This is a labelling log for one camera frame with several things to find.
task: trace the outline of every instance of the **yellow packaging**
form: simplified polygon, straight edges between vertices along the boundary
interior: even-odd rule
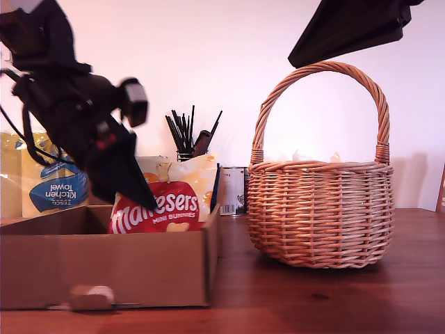
[[[45,133],[33,134],[35,146],[45,152],[57,155],[55,145]],[[29,155],[25,144],[22,146],[22,214],[30,218],[66,209],[84,203],[88,199],[88,180],[73,164],[57,162],[42,166]]]
[[[19,136],[1,133],[1,206],[2,218],[22,216],[22,155],[15,149]]]
[[[37,148],[44,150],[47,153],[51,153],[51,147],[53,146],[51,141],[48,138],[46,133],[34,133],[34,143]],[[20,152],[22,153],[22,214],[23,217],[31,218],[35,216],[41,216],[44,212],[39,212],[30,198],[31,190],[42,183],[42,179],[40,178],[40,174],[44,166],[40,165],[36,162],[28,153],[26,149],[26,145],[23,144],[19,147]],[[54,160],[44,157],[44,159],[48,162],[54,162]],[[65,174],[65,170],[60,169],[57,173],[49,176],[47,180],[56,179],[57,177],[62,177]],[[49,210],[46,211],[45,214],[57,211]]]

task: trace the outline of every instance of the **white wall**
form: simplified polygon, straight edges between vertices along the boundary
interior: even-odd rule
[[[164,115],[189,113],[210,129],[226,166],[247,166],[259,107],[293,68],[287,56],[316,0],[59,0],[74,27],[78,60],[118,84],[135,76],[150,100],[136,129],[139,155],[175,155]],[[391,156],[399,207],[434,209],[445,162],[445,2],[412,8],[397,43],[336,60],[365,71],[382,87],[391,114]],[[1,81],[1,101],[20,122],[21,104]],[[7,128],[2,121],[2,129]],[[373,160],[377,115],[369,94],[340,74],[315,74],[283,94],[269,118],[265,154],[344,161]]]

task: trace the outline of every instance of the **barcode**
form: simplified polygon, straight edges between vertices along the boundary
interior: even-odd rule
[[[235,205],[223,205],[221,207],[221,214],[234,214]]]

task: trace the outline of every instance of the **basket handle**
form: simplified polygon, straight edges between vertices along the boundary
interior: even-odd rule
[[[252,144],[252,157],[250,159],[251,164],[260,164],[264,160],[264,129],[266,128],[270,110],[276,103],[278,97],[280,97],[280,95],[297,80],[312,73],[324,71],[347,74],[357,80],[359,84],[370,92],[378,110],[378,135],[377,148],[375,150],[375,161],[379,164],[389,164],[389,108],[385,94],[383,94],[382,89],[374,81],[372,81],[370,77],[368,77],[358,68],[352,65],[334,61],[322,61],[320,63],[299,68],[284,78],[284,80],[275,87],[273,92],[261,105],[257,126],[255,128],[255,137]]]

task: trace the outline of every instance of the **open cardboard box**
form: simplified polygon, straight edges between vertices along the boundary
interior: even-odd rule
[[[1,226],[1,309],[210,305],[219,205],[200,231],[147,234],[107,234],[111,209],[76,207]],[[109,287],[114,300],[79,298],[94,286]]]

